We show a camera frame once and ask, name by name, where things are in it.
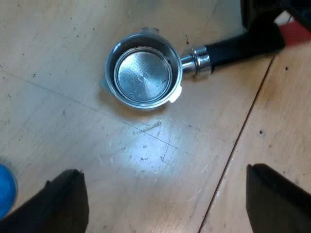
blue object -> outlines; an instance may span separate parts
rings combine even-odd
[[[10,211],[16,195],[17,185],[12,172],[0,164],[0,219]]]

portafilter basket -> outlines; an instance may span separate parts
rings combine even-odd
[[[194,68],[193,55],[182,65],[177,51],[157,29],[144,28],[113,47],[106,61],[104,82],[121,102],[153,109],[175,102],[182,91],[183,69],[189,72]]]

wooden surface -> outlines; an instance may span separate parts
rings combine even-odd
[[[252,232],[246,212],[248,164],[267,164],[311,193],[310,62],[311,43],[275,57],[202,233]]]
[[[137,112],[100,83],[110,48],[145,26],[182,53],[240,34],[240,1],[1,1],[0,160],[18,179],[14,208],[76,168],[88,233],[199,231],[271,56],[185,77],[174,104]]]

dark speck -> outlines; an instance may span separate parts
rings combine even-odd
[[[260,137],[264,137],[265,136],[265,132],[263,130],[259,130],[259,136]]]

black object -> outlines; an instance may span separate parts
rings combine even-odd
[[[310,0],[241,0],[242,23],[247,29],[254,24],[272,24],[284,10],[311,31]]]
[[[247,166],[246,209],[254,233],[311,232],[311,195],[265,164]]]
[[[0,222],[1,233],[84,233],[88,224],[84,174],[66,170]]]
[[[274,23],[284,10],[311,31],[311,0],[241,0],[242,23],[248,32],[206,46],[212,70],[284,48],[283,36]]]
[[[253,27],[247,33],[207,46],[212,68],[271,53],[285,47],[284,39],[276,24],[268,24],[264,29]]]

